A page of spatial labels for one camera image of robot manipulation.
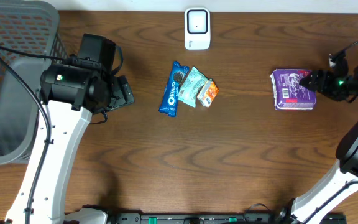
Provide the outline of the purple red Carefree pack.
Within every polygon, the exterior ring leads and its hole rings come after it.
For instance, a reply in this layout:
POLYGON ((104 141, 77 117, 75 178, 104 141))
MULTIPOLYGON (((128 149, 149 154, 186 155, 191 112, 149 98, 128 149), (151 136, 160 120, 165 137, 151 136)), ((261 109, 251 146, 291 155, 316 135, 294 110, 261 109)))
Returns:
POLYGON ((311 73, 303 69, 276 69, 270 75, 276 110, 312 110, 316 93, 300 85, 300 80, 311 73))

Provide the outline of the blue Oreo packet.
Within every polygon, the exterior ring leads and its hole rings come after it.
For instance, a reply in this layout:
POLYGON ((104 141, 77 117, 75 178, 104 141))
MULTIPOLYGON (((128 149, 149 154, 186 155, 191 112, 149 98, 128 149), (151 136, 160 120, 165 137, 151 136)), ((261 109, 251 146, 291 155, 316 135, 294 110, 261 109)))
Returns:
POLYGON ((162 102, 158 109, 159 112, 170 117, 176 116, 180 85, 188 72, 189 67, 181 65, 177 61, 173 62, 170 76, 165 86, 162 102))

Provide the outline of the mint green snack packet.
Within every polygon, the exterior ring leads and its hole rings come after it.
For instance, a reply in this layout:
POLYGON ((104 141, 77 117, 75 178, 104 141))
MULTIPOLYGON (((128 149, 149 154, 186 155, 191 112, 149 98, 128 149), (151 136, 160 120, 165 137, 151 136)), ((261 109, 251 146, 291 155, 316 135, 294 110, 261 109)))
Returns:
POLYGON ((196 67, 192 67, 186 80, 179 89, 178 99, 195 108, 197 94, 207 81, 208 79, 205 75, 203 75, 196 67))

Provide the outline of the orange small carton box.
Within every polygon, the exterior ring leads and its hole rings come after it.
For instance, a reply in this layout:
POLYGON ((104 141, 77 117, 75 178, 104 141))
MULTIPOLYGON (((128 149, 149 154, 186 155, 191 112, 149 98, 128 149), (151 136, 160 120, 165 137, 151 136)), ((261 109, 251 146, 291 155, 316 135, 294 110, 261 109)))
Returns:
POLYGON ((212 79, 207 80, 197 95, 197 99, 204 107, 210 107, 219 89, 212 79))

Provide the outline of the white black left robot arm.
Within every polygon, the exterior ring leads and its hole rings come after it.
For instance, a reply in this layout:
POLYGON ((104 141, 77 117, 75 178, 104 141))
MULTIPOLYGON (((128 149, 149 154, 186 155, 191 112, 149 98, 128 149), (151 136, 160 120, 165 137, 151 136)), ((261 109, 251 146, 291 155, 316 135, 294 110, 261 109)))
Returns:
POLYGON ((111 223, 97 205, 65 213, 65 196, 77 149, 95 114, 134 102, 124 76, 113 66, 122 50, 99 35, 84 34, 78 55, 40 76, 40 118, 20 191, 5 223, 111 223))

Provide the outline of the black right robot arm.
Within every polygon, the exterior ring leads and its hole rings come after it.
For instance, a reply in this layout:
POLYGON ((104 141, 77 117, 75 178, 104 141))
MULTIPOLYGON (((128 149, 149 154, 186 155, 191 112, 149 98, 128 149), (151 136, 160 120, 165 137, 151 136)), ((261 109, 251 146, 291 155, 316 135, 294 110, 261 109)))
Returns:
MULTIPOLYGON (((329 56, 330 70, 313 70, 300 85, 334 101, 353 102, 358 97, 358 66, 349 74, 346 51, 329 56)), ((294 198, 275 217, 275 223, 320 223, 348 196, 358 191, 358 122, 341 139, 336 161, 307 193, 294 198)))

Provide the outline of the dark grey plastic basket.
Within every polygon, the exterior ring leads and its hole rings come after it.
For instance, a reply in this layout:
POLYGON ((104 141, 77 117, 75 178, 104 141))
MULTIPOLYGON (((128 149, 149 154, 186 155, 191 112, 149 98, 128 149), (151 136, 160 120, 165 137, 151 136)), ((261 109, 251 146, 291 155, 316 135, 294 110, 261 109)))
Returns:
MULTIPOLYGON (((0 1, 0 57, 34 93, 40 76, 67 52, 58 34, 58 11, 43 1, 0 1)), ((0 63, 0 165, 29 160, 38 107, 23 86, 0 63)))

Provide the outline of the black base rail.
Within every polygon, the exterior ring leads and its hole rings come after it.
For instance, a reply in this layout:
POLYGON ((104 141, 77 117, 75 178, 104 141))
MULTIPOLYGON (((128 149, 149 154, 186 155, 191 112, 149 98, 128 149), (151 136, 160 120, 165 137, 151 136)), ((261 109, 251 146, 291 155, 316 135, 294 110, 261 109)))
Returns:
POLYGON ((107 220, 110 224, 234 224, 234 223, 274 223, 274 217, 268 213, 243 214, 180 214, 180 215, 141 215, 138 213, 120 213, 107 220))

